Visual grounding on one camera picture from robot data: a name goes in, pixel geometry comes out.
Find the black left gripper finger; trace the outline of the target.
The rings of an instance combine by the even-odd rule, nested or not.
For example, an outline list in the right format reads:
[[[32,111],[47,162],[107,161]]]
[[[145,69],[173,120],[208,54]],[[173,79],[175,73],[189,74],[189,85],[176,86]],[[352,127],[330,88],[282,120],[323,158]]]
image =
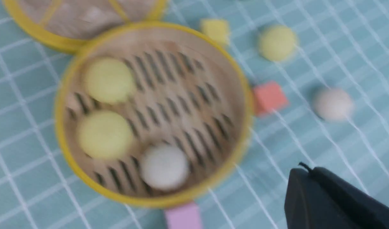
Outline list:
[[[389,229],[389,207],[323,167],[290,170],[285,217],[289,229]]]

